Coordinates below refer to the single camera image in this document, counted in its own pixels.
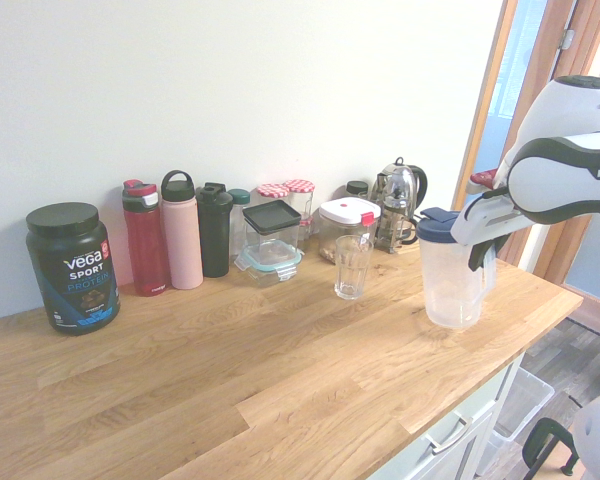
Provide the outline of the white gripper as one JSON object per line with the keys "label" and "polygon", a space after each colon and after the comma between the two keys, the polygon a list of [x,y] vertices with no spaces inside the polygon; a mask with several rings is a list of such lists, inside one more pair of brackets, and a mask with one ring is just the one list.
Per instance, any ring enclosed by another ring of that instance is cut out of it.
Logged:
{"label": "white gripper", "polygon": [[505,244],[503,235],[525,227],[525,216],[516,209],[507,192],[486,192],[463,207],[451,235],[461,245],[473,246],[468,267],[475,272],[484,266],[487,253],[494,255]]}

